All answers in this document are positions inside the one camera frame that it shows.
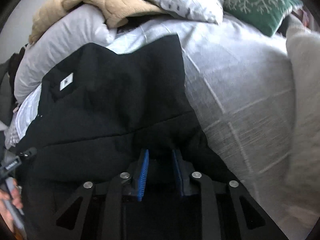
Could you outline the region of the person's left hand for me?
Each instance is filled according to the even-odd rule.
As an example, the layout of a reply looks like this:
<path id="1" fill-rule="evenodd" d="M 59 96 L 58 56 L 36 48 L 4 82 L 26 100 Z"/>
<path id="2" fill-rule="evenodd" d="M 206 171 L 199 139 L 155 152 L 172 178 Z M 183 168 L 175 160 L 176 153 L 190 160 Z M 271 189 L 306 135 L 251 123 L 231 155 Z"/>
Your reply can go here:
<path id="1" fill-rule="evenodd" d="M 6 206 L 4 205 L 4 200 L 11 200 L 12 204 L 17 208 L 17 209 L 22 209 L 23 204 L 21 200 L 21 195 L 19 193 L 19 190 L 17 188 L 17 181 L 13 179 L 13 189 L 11 190 L 11 193 L 8 194 L 7 192 L 1 190 L 0 192 L 0 199 L 1 199 L 1 216 L 10 229 L 11 232 L 14 232 L 14 220 L 12 218 L 11 213 L 7 210 Z"/>

